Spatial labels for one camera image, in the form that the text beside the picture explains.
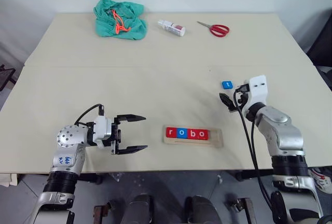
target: blue block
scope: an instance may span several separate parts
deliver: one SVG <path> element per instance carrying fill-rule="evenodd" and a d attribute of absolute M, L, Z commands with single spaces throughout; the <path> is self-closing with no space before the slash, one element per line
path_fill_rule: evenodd
<path fill-rule="evenodd" d="M 177 138 L 187 138 L 188 137 L 188 130 L 186 128 L 177 128 L 176 137 Z"/>
<path fill-rule="evenodd" d="M 222 86 L 223 86 L 223 89 L 232 89 L 233 88 L 233 84 L 230 80 L 223 81 Z"/>

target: table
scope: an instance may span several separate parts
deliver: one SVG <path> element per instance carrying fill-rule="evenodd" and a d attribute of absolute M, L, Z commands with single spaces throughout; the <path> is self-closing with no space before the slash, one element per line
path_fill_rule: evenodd
<path fill-rule="evenodd" d="M 48 173 L 59 129 L 96 103 L 104 104 L 110 118 L 146 117 L 119 127 L 123 147 L 148 148 L 111 156 L 108 149 L 88 147 L 83 172 L 252 169 L 240 118 L 228 112 L 218 93 L 228 92 L 221 89 L 223 80 L 240 85 L 260 74 L 267 76 L 268 103 L 301 129 L 308 165 L 332 164 L 332 93 L 275 15 L 144 18 L 146 38 L 130 41 L 96 36 L 91 14 L 56 16 L 0 112 L 0 172 Z M 159 18 L 188 31 L 180 38 L 160 30 L 154 26 Z M 223 23 L 231 33 L 216 38 L 196 20 Z M 95 117 L 90 113 L 84 121 Z M 164 124 L 221 128 L 223 147 L 165 144 Z M 259 167 L 271 168 L 258 131 L 255 144 Z"/>

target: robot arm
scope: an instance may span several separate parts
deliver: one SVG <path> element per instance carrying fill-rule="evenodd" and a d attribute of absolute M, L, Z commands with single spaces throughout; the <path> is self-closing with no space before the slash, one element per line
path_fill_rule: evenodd
<path fill-rule="evenodd" d="M 272 159 L 273 184 L 278 191 L 271 195 L 275 223 L 317 223 L 323 216 L 313 179 L 303 151 L 303 138 L 291 118 L 266 106 L 268 94 L 264 75 L 245 81 L 236 89 L 240 93 L 241 114 L 254 122 L 265 137 Z M 220 99 L 230 111 L 238 108 L 226 94 Z"/>
<path fill-rule="evenodd" d="M 81 123 L 80 118 L 91 109 L 99 106 L 99 115 L 93 122 Z M 121 131 L 118 125 L 121 121 L 140 121 L 144 117 L 137 115 L 118 115 L 114 122 L 104 116 L 104 107 L 100 104 L 91 107 L 75 122 L 67 125 L 57 134 L 57 150 L 54 154 L 52 167 L 43 192 L 30 217 L 30 224 L 63 223 L 74 221 L 74 213 L 69 209 L 74 203 L 74 191 L 85 161 L 87 146 L 105 148 L 110 146 L 111 154 L 134 153 L 146 148 L 130 146 L 119 149 Z"/>

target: white bottle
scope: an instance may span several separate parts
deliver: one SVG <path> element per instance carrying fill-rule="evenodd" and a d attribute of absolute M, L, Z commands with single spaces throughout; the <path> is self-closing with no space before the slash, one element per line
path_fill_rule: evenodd
<path fill-rule="evenodd" d="M 186 28 L 170 21 L 159 20 L 158 25 L 161 26 L 164 30 L 172 32 L 177 36 L 183 36 L 186 32 Z"/>

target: red scissors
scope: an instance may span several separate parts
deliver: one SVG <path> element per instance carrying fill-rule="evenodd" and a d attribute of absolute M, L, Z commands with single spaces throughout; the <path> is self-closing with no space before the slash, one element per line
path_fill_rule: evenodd
<path fill-rule="evenodd" d="M 225 25 L 221 25 L 221 24 L 208 25 L 206 23 L 202 23 L 199 21 L 197 21 L 197 22 L 208 27 L 210 32 L 212 33 L 212 35 L 217 36 L 217 37 L 224 37 L 229 32 L 229 27 L 227 27 Z"/>

